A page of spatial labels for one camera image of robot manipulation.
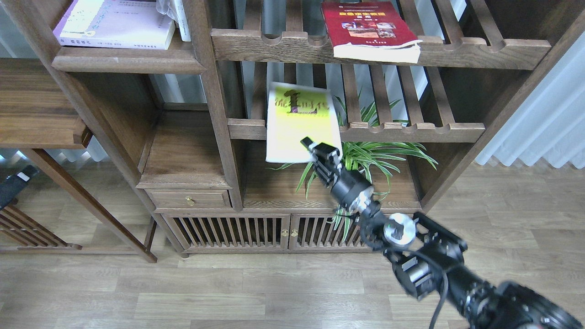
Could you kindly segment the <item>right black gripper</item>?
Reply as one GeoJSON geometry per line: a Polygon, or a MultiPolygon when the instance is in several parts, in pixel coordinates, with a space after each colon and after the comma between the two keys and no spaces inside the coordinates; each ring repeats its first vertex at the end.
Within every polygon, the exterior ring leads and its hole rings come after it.
{"type": "Polygon", "coordinates": [[[357,170],[347,170],[340,150],[305,137],[301,144],[313,154],[313,168],[339,205],[350,213],[375,213],[372,184],[357,170]]]}

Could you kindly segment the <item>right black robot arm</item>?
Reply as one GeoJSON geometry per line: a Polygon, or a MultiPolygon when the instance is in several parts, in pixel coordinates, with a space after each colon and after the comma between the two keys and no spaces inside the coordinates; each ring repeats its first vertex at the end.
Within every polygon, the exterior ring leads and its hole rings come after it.
{"type": "Polygon", "coordinates": [[[387,215],[373,198],[372,184],[347,170],[340,150],[302,139],[313,168],[341,208],[349,212],[360,237],[391,262],[403,289],[418,300],[437,291],[440,300],[430,328],[445,301],[471,329],[581,329],[583,325],[560,306],[513,281],[493,286],[464,264],[466,242],[421,212],[387,215]]]}

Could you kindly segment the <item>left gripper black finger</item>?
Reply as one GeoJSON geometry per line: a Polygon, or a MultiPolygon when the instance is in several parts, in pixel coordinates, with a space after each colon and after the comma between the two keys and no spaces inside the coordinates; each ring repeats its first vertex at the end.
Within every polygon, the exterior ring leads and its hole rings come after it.
{"type": "Polygon", "coordinates": [[[28,165],[17,174],[8,176],[0,184],[0,209],[8,206],[28,184],[31,178],[39,173],[37,167],[28,165]]]}

